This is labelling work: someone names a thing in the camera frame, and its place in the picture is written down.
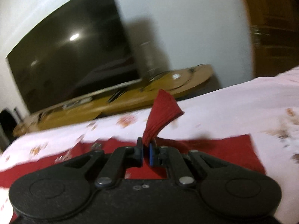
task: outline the bed sheet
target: bed sheet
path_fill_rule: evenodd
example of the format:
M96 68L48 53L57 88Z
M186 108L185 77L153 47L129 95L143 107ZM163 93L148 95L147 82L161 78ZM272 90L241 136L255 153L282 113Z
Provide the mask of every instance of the bed sheet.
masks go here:
M299 221L299 67L276 77L256 78L178 102L183 116L159 137L220 139L251 134L267 175L282 189L275 217L283 224ZM77 142L116 137L136 142L150 109L77 125L26 134L0 157L0 171L16 164L63 152ZM8 189L0 188L0 223L9 223L13 209Z

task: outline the wall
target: wall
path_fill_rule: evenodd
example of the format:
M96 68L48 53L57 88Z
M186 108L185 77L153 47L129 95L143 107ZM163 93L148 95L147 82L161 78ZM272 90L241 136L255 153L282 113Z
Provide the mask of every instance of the wall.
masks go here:
M7 54L38 22L69 0L0 0L0 110L27 108ZM151 41L161 69L213 65L222 87L251 79L251 44L242 0L117 0L140 64Z

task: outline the black tv screen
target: black tv screen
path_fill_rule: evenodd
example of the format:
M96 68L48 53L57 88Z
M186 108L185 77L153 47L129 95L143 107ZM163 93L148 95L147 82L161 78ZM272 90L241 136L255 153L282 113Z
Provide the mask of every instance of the black tv screen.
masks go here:
M114 0L70 0L7 58L31 113L140 79Z

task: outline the red fabric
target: red fabric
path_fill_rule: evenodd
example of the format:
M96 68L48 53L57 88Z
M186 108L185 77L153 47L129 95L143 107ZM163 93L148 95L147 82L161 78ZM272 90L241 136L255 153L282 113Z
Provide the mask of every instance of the red fabric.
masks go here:
M236 136L221 140L196 139L187 141L175 141L156 137L167 124L182 114L183 111L179 108L175 99L169 93L160 90L154 101L154 105L143 134L143 143L145 148L147 148L152 139L156 138L158 146L167 145L175 147L179 149L181 153L187 153L190 149L197 149L225 161L265 174L264 167L255 155L249 135ZM96 143L101 144L101 148L105 151L105 153L112 153L120 146L136 145L132 142L122 142L114 138L107 141L98 140ZM71 150L54 156L45 157L35 162L17 165L4 172L0 172L0 186L9 188L19 177L54 165L58 163L55 160L61 156L68 155L69 157L76 157L87 153L91 150L93 145L94 142L84 144L80 142ZM148 161L144 161L144 165L141 168L132 167L127 169L125 177L130 179L163 179L166 178L166 172L163 168L152 168L148 165Z
M143 132L143 144L147 147L150 140L156 138L166 125L183 115L183 113L174 97L160 89Z

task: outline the brown door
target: brown door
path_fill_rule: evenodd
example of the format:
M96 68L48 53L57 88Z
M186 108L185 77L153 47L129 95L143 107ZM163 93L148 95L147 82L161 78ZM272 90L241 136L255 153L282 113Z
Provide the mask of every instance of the brown door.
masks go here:
M299 0L246 0L255 62L253 76L275 76L299 65Z

